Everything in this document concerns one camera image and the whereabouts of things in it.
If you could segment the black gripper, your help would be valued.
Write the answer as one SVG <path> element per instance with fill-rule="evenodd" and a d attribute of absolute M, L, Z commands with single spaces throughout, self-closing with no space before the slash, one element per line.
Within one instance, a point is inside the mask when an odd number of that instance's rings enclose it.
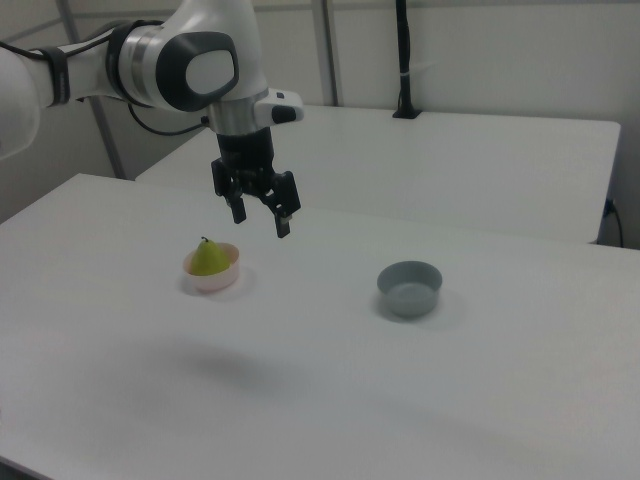
<path fill-rule="evenodd" d="M 286 237 L 301 203 L 293 173 L 274 172 L 271 129 L 240 136 L 218 135 L 217 142 L 221 157 L 211 163 L 214 192 L 225 199 L 234 223 L 246 220 L 243 193 L 259 196 L 274 217 L 277 237 Z"/>

